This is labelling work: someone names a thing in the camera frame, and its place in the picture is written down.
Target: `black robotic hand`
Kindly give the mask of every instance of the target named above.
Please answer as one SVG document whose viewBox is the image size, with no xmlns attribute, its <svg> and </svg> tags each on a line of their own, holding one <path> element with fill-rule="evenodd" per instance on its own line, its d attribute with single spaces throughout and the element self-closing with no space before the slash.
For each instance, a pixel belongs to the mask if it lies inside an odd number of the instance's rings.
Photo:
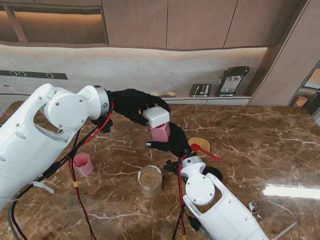
<svg viewBox="0 0 320 240">
<path fill-rule="evenodd" d="M 114 111 L 142 126 L 147 126 L 148 120 L 139 113 L 139 110 L 142 113 L 148 107 L 152 108 L 157 104 L 170 112 L 169 105 L 160 97 L 135 89 L 112 91 L 109 93 L 109 97 L 113 100 Z"/>
<path fill-rule="evenodd" d="M 182 128 L 172 122 L 169 122 L 169 126 L 170 136 L 168 142 L 149 141 L 146 144 L 147 147 L 165 152 L 170 151 L 178 158 L 182 157 L 185 153 L 191 153 L 191 147 Z"/>
</svg>

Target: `red measuring spoon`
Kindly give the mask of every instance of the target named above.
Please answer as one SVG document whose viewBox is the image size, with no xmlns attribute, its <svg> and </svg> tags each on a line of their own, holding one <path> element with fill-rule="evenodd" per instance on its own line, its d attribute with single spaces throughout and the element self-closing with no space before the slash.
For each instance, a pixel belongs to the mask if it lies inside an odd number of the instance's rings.
<svg viewBox="0 0 320 240">
<path fill-rule="evenodd" d="M 212 157 L 214 160 L 216 160 L 218 163 L 221 163 L 221 159 L 213 155 L 211 152 L 208 152 L 206 150 L 203 150 L 202 147 L 196 143 L 192 143 L 191 146 L 193 151 L 201 151 L 204 154 L 207 154 L 208 156 Z"/>
</svg>

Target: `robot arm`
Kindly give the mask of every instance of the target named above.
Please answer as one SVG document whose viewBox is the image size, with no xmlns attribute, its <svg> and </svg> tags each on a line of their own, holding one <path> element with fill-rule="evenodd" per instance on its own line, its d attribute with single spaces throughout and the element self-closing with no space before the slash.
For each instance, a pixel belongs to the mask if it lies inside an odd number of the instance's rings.
<svg viewBox="0 0 320 240">
<path fill-rule="evenodd" d="M 214 240 L 269 240 L 252 213 L 213 174 L 203 175 L 206 164 L 198 155 L 183 160 L 181 176 L 187 177 L 183 201 Z M 216 195 L 222 197 L 208 211 L 201 213 L 196 205 L 210 204 Z"/>
<path fill-rule="evenodd" d="M 60 132 L 35 124 L 38 111 Z M 101 87 L 86 86 L 75 94 L 47 83 L 35 90 L 0 128 L 0 211 L 55 162 L 87 118 L 108 111 L 109 98 Z"/>
</svg>

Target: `countertop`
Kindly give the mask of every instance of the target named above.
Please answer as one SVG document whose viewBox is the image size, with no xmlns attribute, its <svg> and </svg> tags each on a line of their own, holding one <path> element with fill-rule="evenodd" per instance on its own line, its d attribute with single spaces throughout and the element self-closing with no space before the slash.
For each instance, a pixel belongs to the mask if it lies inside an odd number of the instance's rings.
<svg viewBox="0 0 320 240">
<path fill-rule="evenodd" d="M 13 103 L 0 117 L 3 124 L 21 105 Z M 320 128 L 304 108 L 171 105 L 171 121 L 187 138 L 210 142 L 222 159 L 203 161 L 218 168 L 225 186 L 245 205 L 270 239 L 297 222 L 281 240 L 318 240 L 320 236 Z M 147 149 L 146 127 L 114 114 L 110 133 L 99 133 L 78 152 L 90 154 L 91 176 L 78 176 L 82 201 L 99 240 L 171 239 L 180 212 L 177 177 L 165 173 L 168 152 Z M 43 116 L 35 121 L 48 127 Z M 81 137 L 93 127 L 87 121 Z M 138 171 L 156 165 L 163 173 L 162 193 L 143 197 Z M 30 240 L 88 240 L 88 226 L 76 198 L 68 166 L 44 181 L 54 195 L 32 188 L 16 206 L 20 227 Z M 0 239 L 11 240 L 7 209 L 0 214 Z M 185 219 L 187 238 L 203 240 Z"/>
</svg>

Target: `pink block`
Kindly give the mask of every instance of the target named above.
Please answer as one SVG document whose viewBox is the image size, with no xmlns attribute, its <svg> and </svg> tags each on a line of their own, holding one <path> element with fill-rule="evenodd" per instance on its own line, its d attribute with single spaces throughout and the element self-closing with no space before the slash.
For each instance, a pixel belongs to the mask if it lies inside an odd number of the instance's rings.
<svg viewBox="0 0 320 240">
<path fill-rule="evenodd" d="M 84 152 L 75 155 L 73 165 L 82 176 L 89 176 L 94 170 L 94 166 L 90 160 L 90 155 Z"/>
<path fill-rule="evenodd" d="M 150 127 L 152 141 L 166 143 L 170 136 L 170 127 L 168 122 L 157 127 Z"/>
</svg>

